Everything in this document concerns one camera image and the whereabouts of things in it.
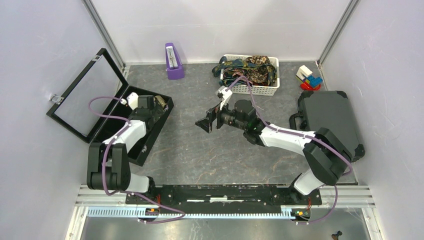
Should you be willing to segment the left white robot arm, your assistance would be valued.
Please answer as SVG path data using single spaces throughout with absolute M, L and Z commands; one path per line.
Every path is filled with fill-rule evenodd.
M 126 98 L 115 98 L 131 109 L 127 117 L 102 114 L 101 117 L 124 121 L 111 137 L 102 142 L 93 142 L 88 150 L 86 184 L 91 190 L 103 190 L 110 196 L 117 192 L 138 193 L 145 204 L 153 203 L 157 190 L 148 176 L 131 173 L 128 153 L 138 141 L 150 134 L 169 107 L 160 95 L 138 95 L 135 92 Z

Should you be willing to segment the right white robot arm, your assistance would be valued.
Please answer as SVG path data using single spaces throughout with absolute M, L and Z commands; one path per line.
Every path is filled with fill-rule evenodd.
M 320 187 L 335 186 L 340 177 L 352 170 L 346 147 L 329 129 L 299 131 L 278 127 L 263 120 L 250 100 L 236 101 L 233 109 L 219 103 L 208 109 L 195 125 L 207 133 L 228 125 L 242 130 L 253 145 L 280 148 L 305 157 L 309 169 L 291 183 L 288 191 L 295 204 L 302 204 Z

